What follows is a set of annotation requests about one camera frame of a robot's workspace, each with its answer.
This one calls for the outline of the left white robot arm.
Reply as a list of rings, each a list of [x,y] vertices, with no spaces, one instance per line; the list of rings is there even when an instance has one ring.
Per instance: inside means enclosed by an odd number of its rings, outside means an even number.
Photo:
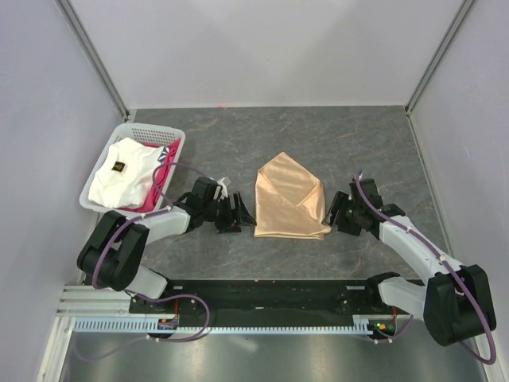
[[[114,210],[106,212],[80,251],[77,267],[91,277],[95,288],[140,294],[156,312],[168,312],[175,295],[167,288],[165,276],[141,265],[145,248],[165,237],[189,233],[205,222],[213,223],[218,233],[255,226],[240,193],[229,193],[227,186],[226,178],[199,177],[192,190],[170,207],[130,219]]]

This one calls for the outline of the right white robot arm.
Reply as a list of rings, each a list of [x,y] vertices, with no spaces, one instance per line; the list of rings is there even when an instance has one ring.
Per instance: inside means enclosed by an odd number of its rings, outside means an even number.
[[[465,266],[433,244],[396,204],[383,203],[375,181],[356,177],[350,191],[336,192],[328,209],[330,225],[359,236],[371,233],[414,270],[420,284],[387,272],[371,277],[364,293],[365,306],[382,313],[390,306],[424,322],[442,346],[465,341],[496,328],[488,276],[474,264]]]

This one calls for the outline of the peach satin napkin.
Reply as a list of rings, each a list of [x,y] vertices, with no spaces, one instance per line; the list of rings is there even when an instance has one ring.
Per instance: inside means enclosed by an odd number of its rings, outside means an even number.
[[[257,172],[255,219],[256,238],[324,239],[331,232],[324,223],[324,184],[281,152]]]

